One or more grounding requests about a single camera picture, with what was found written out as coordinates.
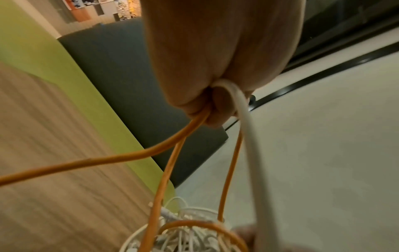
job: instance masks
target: pile of cables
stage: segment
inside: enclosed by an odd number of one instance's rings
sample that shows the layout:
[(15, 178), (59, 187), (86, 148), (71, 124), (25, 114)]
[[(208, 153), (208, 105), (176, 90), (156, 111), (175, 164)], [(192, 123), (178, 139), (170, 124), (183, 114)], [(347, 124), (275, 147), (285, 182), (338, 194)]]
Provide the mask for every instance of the pile of cables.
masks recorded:
[[(234, 232), (225, 228), (223, 218), (227, 192), (237, 163), (241, 143), (244, 139), (257, 221), (255, 246), (259, 251), (278, 252), (280, 249), (269, 199), (266, 169), (260, 153), (255, 129), (248, 112), (247, 101), (241, 90), (229, 80), (219, 79), (212, 84), (212, 87), (222, 87), (229, 92), (241, 121), (240, 133), (222, 191), (218, 212), (203, 208), (191, 208), (190, 210), (188, 206), (185, 206), (179, 213), (174, 214), (166, 209), (168, 203), (162, 206), (167, 183), (185, 139), (206, 121), (211, 112), (211, 105), (205, 107), (199, 115), (182, 130), (153, 147), (132, 153), (83, 159), (1, 176), (0, 186), (62, 171), (144, 159), (157, 155), (174, 146), (172, 155), (169, 158), (159, 183), (154, 201), (151, 204), (148, 224), (132, 234), (122, 246), (120, 252), (249, 252), (244, 240)], [(215, 219), (201, 212), (214, 214), (217, 217)]]

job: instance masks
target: black strip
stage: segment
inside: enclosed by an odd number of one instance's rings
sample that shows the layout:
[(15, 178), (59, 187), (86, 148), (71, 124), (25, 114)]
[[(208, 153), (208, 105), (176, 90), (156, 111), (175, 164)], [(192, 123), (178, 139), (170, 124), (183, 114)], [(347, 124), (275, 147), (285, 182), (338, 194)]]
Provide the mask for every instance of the black strip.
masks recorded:
[[(277, 90), (274, 93), (271, 93), (270, 95), (267, 95), (267, 96), (255, 101), (255, 103), (252, 105), (252, 107), (249, 110), (250, 111), (255, 110), (255, 109), (259, 108), (260, 106), (265, 105), (266, 103), (271, 102), (271, 101), (273, 101), (274, 99), (276, 99), (278, 97), (281, 97), (281, 96), (283, 96), (283, 95), (285, 95), (285, 94), (287, 94), (289, 92), (292, 92), (292, 91), (294, 91), (294, 90), (296, 90), (298, 88), (304, 87), (304, 86), (306, 86), (308, 84), (311, 84), (311, 83), (313, 83), (315, 81), (321, 80), (321, 79), (323, 79), (325, 77), (328, 77), (330, 75), (339, 73), (341, 71), (350, 69), (350, 68), (355, 67), (355, 66), (362, 65), (364, 63), (370, 62), (370, 61), (375, 60), (375, 59), (379, 59), (381, 57), (390, 55), (390, 54), (398, 52), (398, 51), (399, 51), (399, 42), (396, 42), (394, 44), (382, 47), (382, 48), (377, 49), (375, 51), (372, 51), (370, 53), (367, 53), (367, 54), (364, 54), (362, 56), (359, 56), (357, 58), (345, 61), (345, 62), (343, 62), (341, 64), (338, 64), (336, 66), (330, 67), (330, 68), (328, 68), (326, 70), (323, 70), (323, 71), (318, 72), (316, 74), (313, 74), (313, 75), (311, 75), (311, 76), (309, 76), (307, 78), (304, 78), (304, 79), (302, 79), (300, 81), (297, 81), (297, 82), (295, 82), (295, 83), (293, 83), (291, 85), (288, 85), (288, 86), (286, 86), (286, 87), (284, 87), (284, 88), (282, 88), (280, 90)], [(234, 124), (236, 124), (237, 121), (238, 120), (236, 120), (234, 123), (232, 123), (230, 126), (228, 126), (226, 128), (226, 130), (228, 130)]]

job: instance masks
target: lime green border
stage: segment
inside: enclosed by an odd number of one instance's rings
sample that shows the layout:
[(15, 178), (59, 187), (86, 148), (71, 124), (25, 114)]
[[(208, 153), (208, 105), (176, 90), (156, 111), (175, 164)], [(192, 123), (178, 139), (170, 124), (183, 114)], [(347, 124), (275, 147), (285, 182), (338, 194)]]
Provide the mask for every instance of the lime green border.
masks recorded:
[[(0, 61), (57, 85), (115, 153), (143, 149), (63, 46), (12, 0), (0, 0), (0, 37)], [(156, 192), (163, 172), (152, 158), (127, 165)], [(165, 199), (174, 194), (169, 183)]]

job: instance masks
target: gray floor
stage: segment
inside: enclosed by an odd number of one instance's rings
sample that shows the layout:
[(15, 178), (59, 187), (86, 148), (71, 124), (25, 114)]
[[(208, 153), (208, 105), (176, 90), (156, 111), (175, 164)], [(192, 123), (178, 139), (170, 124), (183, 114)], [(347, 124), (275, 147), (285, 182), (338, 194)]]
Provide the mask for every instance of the gray floor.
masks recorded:
[[(399, 251), (399, 54), (327, 77), (253, 111), (281, 237), (324, 252)], [(217, 209), (239, 124), (177, 194)], [(240, 154), (232, 225), (254, 221)]]

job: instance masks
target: white flat cable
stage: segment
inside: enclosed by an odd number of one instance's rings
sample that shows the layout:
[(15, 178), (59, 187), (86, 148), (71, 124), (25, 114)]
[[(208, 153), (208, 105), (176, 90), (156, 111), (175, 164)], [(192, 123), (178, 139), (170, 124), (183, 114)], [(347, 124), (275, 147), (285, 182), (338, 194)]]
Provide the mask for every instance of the white flat cable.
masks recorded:
[(244, 137), (252, 195), (255, 202), (257, 225), (255, 246), (258, 251), (280, 252), (277, 228), (268, 192), (266, 166), (260, 152), (254, 124), (249, 115), (247, 100), (238, 86), (227, 79), (218, 79), (211, 87), (221, 87), (229, 92), (241, 121), (241, 132)]

